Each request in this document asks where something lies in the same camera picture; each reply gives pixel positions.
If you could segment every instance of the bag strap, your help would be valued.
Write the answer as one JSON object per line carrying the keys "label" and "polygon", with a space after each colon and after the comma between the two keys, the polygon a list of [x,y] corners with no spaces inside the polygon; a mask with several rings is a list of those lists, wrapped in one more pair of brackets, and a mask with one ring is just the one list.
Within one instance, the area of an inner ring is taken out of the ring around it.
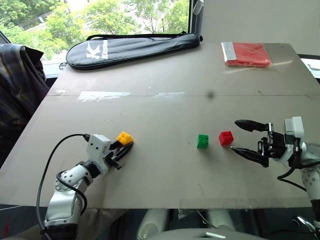
{"label": "bag strap", "polygon": [[176,34],[165,34],[165,33],[157,33],[157,34],[136,34],[136,35],[107,35],[107,34],[95,34],[88,36],[86,41],[91,40],[93,38],[103,38],[103,39],[136,39],[136,38],[176,38],[181,35],[186,34],[185,31]]}

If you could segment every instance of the white logo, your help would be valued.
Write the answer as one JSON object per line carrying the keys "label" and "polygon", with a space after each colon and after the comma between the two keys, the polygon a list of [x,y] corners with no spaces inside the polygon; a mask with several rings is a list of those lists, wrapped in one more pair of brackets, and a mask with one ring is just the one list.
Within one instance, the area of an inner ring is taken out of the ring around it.
{"label": "white logo", "polygon": [[100,56],[96,55],[98,53],[100,53],[100,44],[98,44],[98,46],[95,49],[92,49],[90,46],[90,43],[88,42],[88,47],[86,48],[86,50],[89,52],[86,54],[86,58],[92,58],[92,59],[99,59]]}
{"label": "white logo", "polygon": [[100,44],[95,49],[92,49],[90,46],[90,43],[88,42],[88,47],[86,50],[89,53],[86,53],[86,58],[92,58],[92,59],[99,59],[100,57],[102,59],[108,59],[108,40],[103,40],[102,43],[102,53],[100,52]]}

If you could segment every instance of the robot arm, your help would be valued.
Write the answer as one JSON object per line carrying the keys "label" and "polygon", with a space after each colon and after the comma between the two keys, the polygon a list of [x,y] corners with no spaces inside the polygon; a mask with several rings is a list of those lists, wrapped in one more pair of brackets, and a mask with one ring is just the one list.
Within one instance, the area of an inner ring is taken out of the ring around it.
{"label": "robot arm", "polygon": [[265,168],[269,166],[269,158],[280,163],[288,162],[291,169],[278,177],[281,181],[295,169],[300,169],[305,189],[299,187],[308,194],[315,215],[316,234],[320,236],[320,145],[303,142],[305,132],[302,118],[298,116],[285,119],[284,134],[275,132],[271,122],[262,124],[251,120],[237,120],[235,124],[250,132],[266,131],[267,137],[258,141],[257,151],[231,147],[234,152],[250,161],[260,163]]}
{"label": "robot arm", "polygon": [[130,150],[133,141],[123,145],[103,135],[93,134],[88,139],[88,161],[79,162],[70,170],[57,174],[54,194],[49,201],[44,219],[45,230],[52,240],[75,239],[81,214],[87,207],[84,192],[94,178],[104,175],[110,167],[118,170],[118,161]]}

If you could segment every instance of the yellow lego brick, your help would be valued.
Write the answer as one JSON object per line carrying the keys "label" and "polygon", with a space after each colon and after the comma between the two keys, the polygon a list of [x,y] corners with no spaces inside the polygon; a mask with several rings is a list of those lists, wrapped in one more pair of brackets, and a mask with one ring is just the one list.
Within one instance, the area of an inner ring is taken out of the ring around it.
{"label": "yellow lego brick", "polygon": [[132,143],[133,138],[126,132],[121,132],[119,136],[116,137],[116,140],[119,141],[123,146]]}

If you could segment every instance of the red lego brick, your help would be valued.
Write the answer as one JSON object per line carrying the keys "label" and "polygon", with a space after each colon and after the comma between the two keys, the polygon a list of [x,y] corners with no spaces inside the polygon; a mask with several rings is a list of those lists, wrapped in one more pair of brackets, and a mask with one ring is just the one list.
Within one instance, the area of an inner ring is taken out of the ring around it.
{"label": "red lego brick", "polygon": [[230,145],[233,140],[234,140],[234,137],[232,136],[231,131],[223,131],[219,135],[219,141],[221,146]]}

